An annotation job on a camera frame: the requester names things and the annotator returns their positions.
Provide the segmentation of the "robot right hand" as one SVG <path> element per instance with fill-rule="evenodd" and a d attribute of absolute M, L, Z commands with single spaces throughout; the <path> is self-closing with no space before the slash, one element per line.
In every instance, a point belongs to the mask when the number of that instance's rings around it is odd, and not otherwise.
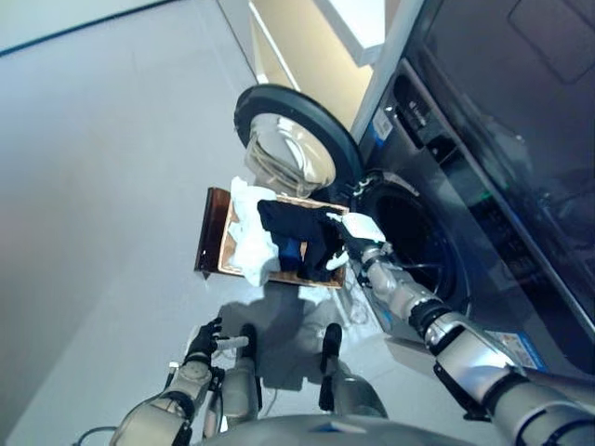
<path fill-rule="evenodd" d="M 325 264 L 329 271 L 339 269 L 349 260 L 361 261 L 368 248 L 378 248 L 387 242 L 385 234 L 368 215 L 354 212 L 344 215 L 326 212 L 325 215 L 343 241 L 343 248 Z"/>

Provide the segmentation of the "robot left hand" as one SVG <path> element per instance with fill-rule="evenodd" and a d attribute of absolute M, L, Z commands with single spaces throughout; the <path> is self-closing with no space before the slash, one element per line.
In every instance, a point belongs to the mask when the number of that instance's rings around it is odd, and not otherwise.
<path fill-rule="evenodd" d="M 247 335 L 235 337 L 221 336 L 222 318 L 216 317 L 212 321 L 198 328 L 196 335 L 187 346 L 182 364 L 201 362 L 207 367 L 211 366 L 212 357 L 218 351 L 225 351 L 250 346 Z"/>

